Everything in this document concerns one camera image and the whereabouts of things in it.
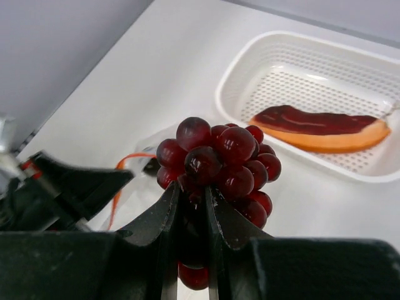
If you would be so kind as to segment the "fake purple grapes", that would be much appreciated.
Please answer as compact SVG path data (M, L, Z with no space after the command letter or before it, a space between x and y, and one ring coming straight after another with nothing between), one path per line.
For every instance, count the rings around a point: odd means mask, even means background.
M263 139L255 125L211 126L200 117L188 117L174 138L157 147L157 183L166 189L176 182L183 195L177 270L190 289L208 286L206 187L217 188L225 201L260 229L272 213L271 198L261 188L279 178L281 162Z

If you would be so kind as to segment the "clear zip top bag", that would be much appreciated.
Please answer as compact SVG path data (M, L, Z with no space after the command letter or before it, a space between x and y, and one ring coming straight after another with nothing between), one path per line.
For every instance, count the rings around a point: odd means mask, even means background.
M134 178L121 190L115 208L103 221L101 231L117 231L145 210L150 208L161 196L163 190L156 182L156 176L145 171L151 162L150 154L155 155L159 144L167 138L174 138L178 125L164 127L154 134L147 134L133 144L132 153L144 153L146 157L131 157L124 161L123 168L131 171Z

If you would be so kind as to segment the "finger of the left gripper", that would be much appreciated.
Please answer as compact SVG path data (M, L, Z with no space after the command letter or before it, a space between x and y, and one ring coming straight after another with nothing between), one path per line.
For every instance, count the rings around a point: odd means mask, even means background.
M134 178L128 170L72 166L43 151L19 168L28 192L18 216L20 231L85 231L85 223Z

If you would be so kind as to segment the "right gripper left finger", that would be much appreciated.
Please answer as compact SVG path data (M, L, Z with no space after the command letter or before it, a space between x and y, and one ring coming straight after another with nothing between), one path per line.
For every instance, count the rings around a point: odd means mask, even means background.
M116 232L1 233L2 299L176 299L180 188Z

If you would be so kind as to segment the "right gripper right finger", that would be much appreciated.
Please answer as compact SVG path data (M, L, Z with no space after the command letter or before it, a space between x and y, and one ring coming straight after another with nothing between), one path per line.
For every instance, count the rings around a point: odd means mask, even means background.
M398 299L399 253L376 239L272 237L205 190L211 299Z

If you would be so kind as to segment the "fake orange food piece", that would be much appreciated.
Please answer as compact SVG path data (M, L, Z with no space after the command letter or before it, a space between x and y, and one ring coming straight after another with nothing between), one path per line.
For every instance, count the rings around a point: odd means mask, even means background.
M391 134L388 122L381 118L305 112L290 105L269 107L252 117L249 123L294 147L323 154L367 150Z

